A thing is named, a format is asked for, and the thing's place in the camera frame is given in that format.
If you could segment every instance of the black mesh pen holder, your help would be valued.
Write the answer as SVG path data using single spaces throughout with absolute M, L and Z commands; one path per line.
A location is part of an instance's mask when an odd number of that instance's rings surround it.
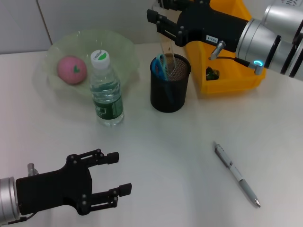
M 168 80 L 162 80 L 152 70 L 151 62 L 151 104 L 164 113 L 175 112 L 184 105 L 188 76 L 191 71 L 188 60 L 175 54 L 176 68 Z

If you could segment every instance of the bottle cap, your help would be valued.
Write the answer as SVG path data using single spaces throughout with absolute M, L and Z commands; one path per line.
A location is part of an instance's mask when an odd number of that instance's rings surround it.
M 110 59 L 107 51 L 97 50 L 90 56 L 91 64 L 98 70 L 104 70 L 109 67 Z

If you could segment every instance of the green bottle label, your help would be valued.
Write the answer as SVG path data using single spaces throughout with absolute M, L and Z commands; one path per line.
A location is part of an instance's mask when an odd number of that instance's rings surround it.
M 123 112 L 122 96 L 116 101 L 109 104 L 94 102 L 96 106 L 96 113 L 98 117 L 104 120 L 115 119 Z

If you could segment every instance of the plastic bowl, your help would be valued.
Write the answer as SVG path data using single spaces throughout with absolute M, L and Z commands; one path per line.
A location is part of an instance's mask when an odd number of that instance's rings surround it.
M 78 31 L 54 43 L 42 61 L 42 72 L 47 74 L 51 88 L 54 90 L 74 89 L 81 95 L 90 96 L 89 75 L 92 71 L 90 55 L 98 49 L 109 53 L 111 64 L 122 86 L 139 68 L 134 44 L 122 35 L 107 30 Z M 67 55 L 79 57 L 86 63 L 88 76 L 80 84 L 68 85 L 57 75 L 58 61 Z

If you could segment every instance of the yellow bin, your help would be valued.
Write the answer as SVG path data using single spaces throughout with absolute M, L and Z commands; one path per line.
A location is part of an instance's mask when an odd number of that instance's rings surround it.
M 211 0 L 210 6 L 219 12 L 250 20 L 251 15 L 242 0 Z M 244 91 L 259 86 L 265 78 L 266 70 L 259 76 L 254 70 L 249 69 L 229 59 L 209 60 L 208 57 L 214 50 L 214 46 L 200 41 L 188 43 L 185 47 L 189 58 L 192 75 L 198 83 L 203 94 L 226 93 Z M 219 56 L 235 57 L 235 53 L 226 50 Z M 211 67 L 220 71 L 218 80 L 206 80 L 206 68 Z

